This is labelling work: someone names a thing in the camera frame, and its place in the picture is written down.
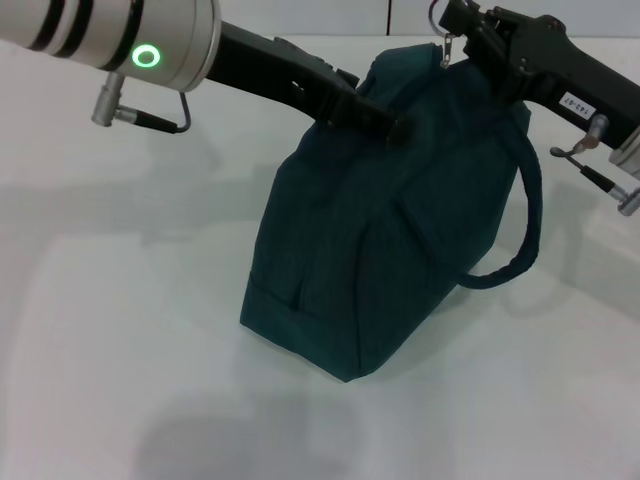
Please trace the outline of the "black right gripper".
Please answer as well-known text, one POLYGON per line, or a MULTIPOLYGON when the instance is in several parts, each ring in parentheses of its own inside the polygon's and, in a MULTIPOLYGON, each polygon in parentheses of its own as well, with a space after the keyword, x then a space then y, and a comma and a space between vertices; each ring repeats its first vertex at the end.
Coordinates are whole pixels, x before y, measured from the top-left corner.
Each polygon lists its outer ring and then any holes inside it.
POLYGON ((467 36, 464 52, 503 99, 537 103, 583 131, 601 114, 613 150, 638 131, 639 86, 574 45, 560 20, 450 0, 439 26, 467 36))

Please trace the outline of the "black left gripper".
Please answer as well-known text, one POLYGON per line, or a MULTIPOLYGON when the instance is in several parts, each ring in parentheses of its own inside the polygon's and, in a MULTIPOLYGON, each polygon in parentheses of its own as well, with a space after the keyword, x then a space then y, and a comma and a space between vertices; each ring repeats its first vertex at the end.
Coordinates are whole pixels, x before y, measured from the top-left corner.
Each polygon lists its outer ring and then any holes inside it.
POLYGON ((280 37, 267 39, 224 22, 206 78, 389 146, 411 138, 409 118, 357 96, 330 64, 280 37))

